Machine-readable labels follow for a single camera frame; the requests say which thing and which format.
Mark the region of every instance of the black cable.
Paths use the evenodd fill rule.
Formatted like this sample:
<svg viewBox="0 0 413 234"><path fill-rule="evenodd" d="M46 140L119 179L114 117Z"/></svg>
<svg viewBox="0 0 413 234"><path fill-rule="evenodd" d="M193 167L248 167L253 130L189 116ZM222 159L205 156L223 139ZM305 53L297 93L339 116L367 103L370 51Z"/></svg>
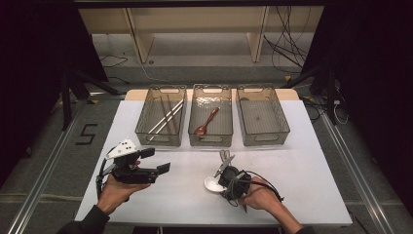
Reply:
<svg viewBox="0 0 413 234"><path fill-rule="evenodd" d="M298 62L298 59L297 59L297 57L296 57L297 54L301 57L302 60L305 60L305 59L304 59L304 56L301 54L301 52L303 52L303 53L305 53L305 54L307 54L307 52L305 52L304 50L300 49L300 48L295 44L295 42L298 41L298 39L299 39L299 38L301 37L301 35L304 33L305 28L307 27L307 24L308 24L308 21L309 21L309 18L310 18L310 12L311 12L311 10L309 11L309 15L308 15L308 17L307 17L307 22L306 22L306 24L305 24L305 26L304 26L304 28L303 28L303 31L302 31L301 35L299 36L299 38L297 38L297 40L293 40L293 39L292 39L291 30L290 30L290 25L289 25L290 16L291 16L291 7L287 7L287 8L286 8L286 11L285 11L285 13L284 13L284 17L285 17L286 19L283 19L283 18L282 18L282 15L281 15L280 10L279 10L278 7L276 7L276 10L277 10L277 13L279 14L280 20L282 21L282 35L280 36L279 40L277 41L277 45L279 44L279 42L281 41L281 39L284 38L284 39L290 44L290 46L291 46L291 51L294 52L294 48L295 48L295 50L297 51L297 53L293 53L293 54L294 54L294 57L296 58L296 61Z"/></svg>
<svg viewBox="0 0 413 234"><path fill-rule="evenodd" d="M109 79L118 79L118 80L120 80L120 81L125 82L125 83L128 84L128 85L131 84L131 82L126 81L126 80L124 80L124 79L121 79L121 78L119 78L119 77L117 77L117 76L109 76L108 78L109 78Z"/></svg>
<svg viewBox="0 0 413 234"><path fill-rule="evenodd" d="M358 223L361 229L364 231L365 234L370 234L370 232L365 228L365 226L360 222L360 220L356 217L356 215L347 208L347 212L349 212L350 216Z"/></svg>
<svg viewBox="0 0 413 234"><path fill-rule="evenodd" d="M115 63L115 64L113 64L113 65L110 65L110 66L104 65L103 67L114 67L114 66L117 66L117 65L119 65L119 64L122 64L122 63L124 63L124 62L126 62L126 61L128 60L128 58L125 58L125 57L117 57L117 56L111 56L111 55L109 55L109 56L105 56L105 57L101 58L100 61L103 61L103 60L105 60L106 58L109 58L109 57L113 57L113 58L116 58L116 59L123 59L123 60L120 61L120 62L118 62L118 63Z"/></svg>
<svg viewBox="0 0 413 234"><path fill-rule="evenodd" d="M311 6L309 6L309 14L307 15L307 21L306 24L304 24L303 30L301 31L301 34L298 36L298 38L295 40L297 42L301 36L304 34L304 31L306 30L307 25L309 24L310 21L310 14L311 14Z"/></svg>
<svg viewBox="0 0 413 234"><path fill-rule="evenodd" d="M270 184L270 186L272 187L272 190L276 193L277 198L280 200L280 202L282 202L283 198L280 196L280 193L279 193L279 191L277 190L277 188L276 188L270 181L268 181L265 177L263 177L263 176L255 173L255 172L252 172L252 171L245 171L245 172L246 172L246 173L253 174L253 175L256 175L256 176L264 179L264 181L266 181L268 184Z"/></svg>

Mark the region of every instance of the cable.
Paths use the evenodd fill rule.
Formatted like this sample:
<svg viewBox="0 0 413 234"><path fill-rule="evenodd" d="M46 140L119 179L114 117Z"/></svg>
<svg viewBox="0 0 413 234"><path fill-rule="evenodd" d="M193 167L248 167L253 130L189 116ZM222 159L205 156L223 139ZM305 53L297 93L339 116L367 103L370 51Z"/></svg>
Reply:
<svg viewBox="0 0 413 234"><path fill-rule="evenodd" d="M334 105L334 115L335 115L337 121L338 121L340 124L347 124L347 122L349 122L349 115L347 115L345 122L341 122L341 121L340 121L340 118L337 116L337 113L336 113L336 108L337 108L337 106L338 106L338 104L335 104L335 105Z"/></svg>
<svg viewBox="0 0 413 234"><path fill-rule="evenodd" d="M120 80L120 81L125 82L125 83L128 84L128 85L131 84L131 82L126 81L126 80L124 80L124 79L121 79L121 78L119 78L119 77L117 77L117 76L109 76L108 78L109 78L109 79L118 79L118 80Z"/></svg>
<svg viewBox="0 0 413 234"><path fill-rule="evenodd" d="M295 40L297 42L301 36L304 34L304 31L306 30L307 25L309 24L310 21L310 14L311 14L311 6L309 6L309 14L307 15L307 21L306 24L304 24L303 30L301 31L301 34L298 36L298 38Z"/></svg>
<svg viewBox="0 0 413 234"><path fill-rule="evenodd" d="M165 82L165 83L169 83L169 84L173 84L173 85L178 85L177 83L174 83L174 82L171 82L171 81L166 81L166 80L161 80L161 79L156 79L156 78L149 77L148 74L146 73L146 70L143 67L142 63L140 61L138 63L140 65L140 67L142 67L143 73L145 74L146 78L148 78L149 80L161 81L161 82Z"/></svg>
<svg viewBox="0 0 413 234"><path fill-rule="evenodd" d="M270 182L270 181L268 181L265 177L263 177L263 176L261 176L261 175L259 175L259 174L257 174L257 173L255 173L255 172L252 172L252 171L245 171L246 173L250 173L250 174L253 174L253 175L256 175L256 176L258 176L258 177L260 177L260 178L262 178L262 179L264 179L264 181L266 181L268 184L270 184L270 186L268 186L267 184L264 184L264 183L260 183L260 182L254 182L254 181L252 181L251 183L252 184L258 184L258 185L262 185L262 186L265 186L265 187L267 187L268 186L268 188L270 188L271 190L273 190L273 192L276 194L276 196L277 196L277 198L280 200L280 202L282 202L283 201L283 198L280 196L280 193L279 193L279 191L276 189L276 187Z"/></svg>
<svg viewBox="0 0 413 234"><path fill-rule="evenodd" d="M109 56L105 56L105 57L101 58L100 61L103 61L103 60L105 60L106 58L109 58L109 57L113 57L113 58L116 58L116 59L123 59L123 60L120 61L120 62L118 62L118 63L115 63L115 64L113 64L113 65L110 65L110 66L104 65L103 67L114 67L114 66L117 66L117 65L119 65L119 64L122 64L122 63L124 63L124 62L126 62L126 61L128 60L128 58L126 58L126 57L117 57L117 56L111 56L111 55L109 55Z"/></svg>

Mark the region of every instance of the plastic storage container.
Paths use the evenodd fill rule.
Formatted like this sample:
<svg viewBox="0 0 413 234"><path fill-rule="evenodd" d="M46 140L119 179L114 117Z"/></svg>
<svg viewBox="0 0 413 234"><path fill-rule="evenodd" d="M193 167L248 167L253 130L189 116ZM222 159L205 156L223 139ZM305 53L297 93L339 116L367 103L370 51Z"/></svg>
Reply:
<svg viewBox="0 0 413 234"><path fill-rule="evenodd" d="M186 99L185 86L152 85L135 129L140 144L180 146Z"/></svg>
<svg viewBox="0 0 413 234"><path fill-rule="evenodd" d="M271 84L239 85L237 109L245 146L284 144L290 129Z"/></svg>
<svg viewBox="0 0 413 234"><path fill-rule="evenodd" d="M206 125L206 133L195 134L219 108ZM229 85L195 85L189 121L189 140L192 146L229 147L233 136L232 94Z"/></svg>

